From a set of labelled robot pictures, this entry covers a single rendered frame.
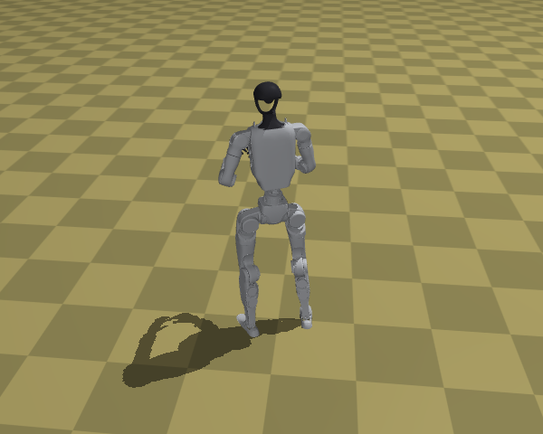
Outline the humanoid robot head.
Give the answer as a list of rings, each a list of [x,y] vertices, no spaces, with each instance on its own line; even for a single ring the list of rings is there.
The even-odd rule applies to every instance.
[[[263,130],[282,128],[284,124],[277,120],[275,112],[278,100],[281,98],[280,88],[275,83],[266,81],[254,89],[253,96],[256,108],[262,114],[262,123],[258,128],[264,128]],[[258,100],[264,100],[267,104],[272,103],[274,100],[273,107],[269,111],[262,111]]]

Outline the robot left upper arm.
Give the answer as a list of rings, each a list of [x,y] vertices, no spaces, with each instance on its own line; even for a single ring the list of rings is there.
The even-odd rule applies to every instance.
[[[234,186],[236,176],[234,174],[242,157],[242,150],[250,144],[251,130],[242,130],[232,134],[227,154],[224,160],[224,171],[220,181],[221,185]]]

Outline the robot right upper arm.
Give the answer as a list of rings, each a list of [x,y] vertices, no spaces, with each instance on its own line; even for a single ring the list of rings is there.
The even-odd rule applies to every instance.
[[[295,131],[297,145],[300,151],[302,160],[298,164],[298,168],[304,174],[313,171],[316,167],[314,159],[314,150],[311,142],[311,133],[302,123],[292,123]]]

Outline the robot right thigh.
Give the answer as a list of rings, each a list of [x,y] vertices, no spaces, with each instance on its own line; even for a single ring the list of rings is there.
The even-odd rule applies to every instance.
[[[285,222],[291,244],[291,272],[304,276],[303,259],[306,259],[305,251],[305,220],[306,216],[301,206],[297,203],[288,203],[288,220]]]

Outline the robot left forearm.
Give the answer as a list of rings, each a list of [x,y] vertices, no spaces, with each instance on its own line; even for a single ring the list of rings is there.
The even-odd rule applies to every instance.
[[[223,159],[223,163],[222,163],[222,166],[221,166],[221,170],[220,170],[220,172],[219,172],[218,183],[220,183],[221,178],[222,178],[222,175],[223,175],[223,171],[224,171],[224,160],[225,160],[225,158]]]

